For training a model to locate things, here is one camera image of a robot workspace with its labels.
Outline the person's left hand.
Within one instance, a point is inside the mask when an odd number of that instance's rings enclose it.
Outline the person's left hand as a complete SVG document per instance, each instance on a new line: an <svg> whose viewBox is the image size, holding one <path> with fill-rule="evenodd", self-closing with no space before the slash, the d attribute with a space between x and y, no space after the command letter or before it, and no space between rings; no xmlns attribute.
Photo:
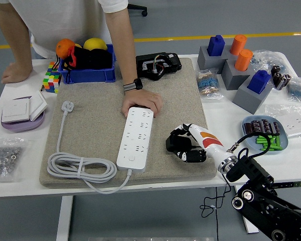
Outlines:
<svg viewBox="0 0 301 241"><path fill-rule="evenodd" d="M129 109L132 106L140 105L151 109L154 113L154 117L157 117L163 107L163 104L164 102L160 94L144 89L134 89L125 92L121 111L124 116L127 117Z"/></svg>

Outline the person's right hand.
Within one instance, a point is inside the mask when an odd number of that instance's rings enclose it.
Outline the person's right hand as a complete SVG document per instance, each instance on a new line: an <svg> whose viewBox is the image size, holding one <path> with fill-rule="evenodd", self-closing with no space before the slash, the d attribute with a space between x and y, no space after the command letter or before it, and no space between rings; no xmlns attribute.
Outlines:
<svg viewBox="0 0 301 241"><path fill-rule="evenodd" d="M2 84L19 83L26 80L33 70L32 63L11 63L3 72Z"/></svg>

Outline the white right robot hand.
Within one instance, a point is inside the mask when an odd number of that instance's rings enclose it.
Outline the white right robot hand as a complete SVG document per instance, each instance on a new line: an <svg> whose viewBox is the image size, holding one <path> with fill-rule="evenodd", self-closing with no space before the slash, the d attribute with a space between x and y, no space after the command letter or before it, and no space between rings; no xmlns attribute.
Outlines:
<svg viewBox="0 0 301 241"><path fill-rule="evenodd" d="M166 140L166 150L186 163L202 163L210 157L218 166L237 159L217 137L196 124L182 124L175 128Z"/></svg>

